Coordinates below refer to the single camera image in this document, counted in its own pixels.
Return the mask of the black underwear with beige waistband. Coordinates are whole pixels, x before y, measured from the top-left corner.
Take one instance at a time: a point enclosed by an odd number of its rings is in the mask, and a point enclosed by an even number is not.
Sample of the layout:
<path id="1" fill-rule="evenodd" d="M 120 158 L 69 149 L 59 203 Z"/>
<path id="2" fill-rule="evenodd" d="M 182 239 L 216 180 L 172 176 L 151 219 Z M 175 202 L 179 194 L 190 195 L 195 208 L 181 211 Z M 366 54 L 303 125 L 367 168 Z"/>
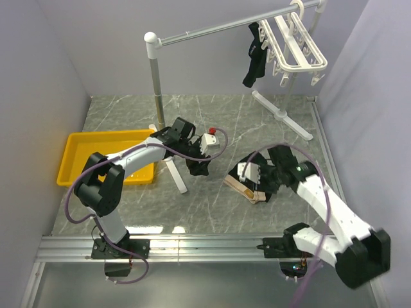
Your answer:
<path id="1" fill-rule="evenodd" d="M 259 191 L 257 185 L 250 180 L 246 180 L 245 182 L 241 182 L 239 180 L 237 165 L 239 163 L 246 162 L 251 155 L 252 154 L 250 153 L 246 157 L 238 161 L 236 165 L 225 176 L 223 183 L 228 185 L 237 193 L 240 193 L 252 204 L 256 204 L 258 202 L 268 203 L 272 196 L 270 193 Z"/>

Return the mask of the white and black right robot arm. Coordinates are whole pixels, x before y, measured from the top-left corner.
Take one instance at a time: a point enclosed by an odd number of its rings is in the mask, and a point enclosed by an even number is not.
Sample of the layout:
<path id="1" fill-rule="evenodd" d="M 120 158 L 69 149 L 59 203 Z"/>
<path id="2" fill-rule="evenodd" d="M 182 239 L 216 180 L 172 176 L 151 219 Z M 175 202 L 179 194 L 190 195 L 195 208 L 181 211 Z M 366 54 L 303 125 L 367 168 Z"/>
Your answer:
<path id="1" fill-rule="evenodd" d="M 391 239 L 384 229 L 376 230 L 359 218 L 330 188 L 312 158 L 299 162 L 293 146 L 266 146 L 271 162 L 256 160 L 254 152 L 238 176 L 254 183 L 264 193 L 290 188 L 306 201 L 326 223 L 332 236 L 320 234 L 305 223 L 283 232 L 281 252 L 292 257 L 308 253 L 336 269 L 341 281 L 356 289 L 390 269 Z"/>

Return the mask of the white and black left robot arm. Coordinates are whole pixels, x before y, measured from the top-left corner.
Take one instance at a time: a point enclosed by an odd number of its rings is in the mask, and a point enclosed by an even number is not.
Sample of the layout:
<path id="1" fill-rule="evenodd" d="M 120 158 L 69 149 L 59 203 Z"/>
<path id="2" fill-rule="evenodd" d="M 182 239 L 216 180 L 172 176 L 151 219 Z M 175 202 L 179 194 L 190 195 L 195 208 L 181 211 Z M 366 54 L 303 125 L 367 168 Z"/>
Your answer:
<path id="1" fill-rule="evenodd" d="M 110 155 L 96 152 L 88 158 L 73 192 L 96 218 L 113 257 L 122 258 L 130 249 L 129 232 L 116 210 L 127 177 L 176 153 L 186 158 L 191 175 L 209 174 L 206 151 L 219 147 L 219 142 L 208 133 L 192 141 L 195 132 L 194 124 L 178 117 L 172 126 L 152 133 L 136 146 Z"/>

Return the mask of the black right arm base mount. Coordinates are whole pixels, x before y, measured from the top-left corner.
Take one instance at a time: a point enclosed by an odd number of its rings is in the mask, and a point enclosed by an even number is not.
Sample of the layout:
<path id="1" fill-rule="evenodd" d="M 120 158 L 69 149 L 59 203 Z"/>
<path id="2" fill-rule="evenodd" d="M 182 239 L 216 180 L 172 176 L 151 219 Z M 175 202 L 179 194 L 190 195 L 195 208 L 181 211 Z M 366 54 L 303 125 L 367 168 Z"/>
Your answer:
<path id="1" fill-rule="evenodd" d="M 286 237 L 265 237 L 262 243 L 257 245 L 258 250 L 263 250 L 266 259 L 286 259 L 312 257 L 308 252 L 301 251 L 297 248 L 293 240 Z"/>

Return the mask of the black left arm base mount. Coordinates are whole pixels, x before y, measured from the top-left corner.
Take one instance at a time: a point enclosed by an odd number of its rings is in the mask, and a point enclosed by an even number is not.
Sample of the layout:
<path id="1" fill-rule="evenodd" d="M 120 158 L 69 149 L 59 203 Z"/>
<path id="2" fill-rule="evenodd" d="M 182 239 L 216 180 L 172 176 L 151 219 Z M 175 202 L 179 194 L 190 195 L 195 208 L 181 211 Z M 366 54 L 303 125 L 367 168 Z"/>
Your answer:
<path id="1" fill-rule="evenodd" d="M 123 250 L 136 253 L 142 256 L 144 259 L 148 258 L 150 251 L 149 239 L 129 239 L 126 244 L 116 244 Z M 91 259 L 128 259 L 134 258 L 133 255 L 125 253 L 113 248 L 104 238 L 98 238 L 94 240 L 94 244 L 91 252 Z"/>

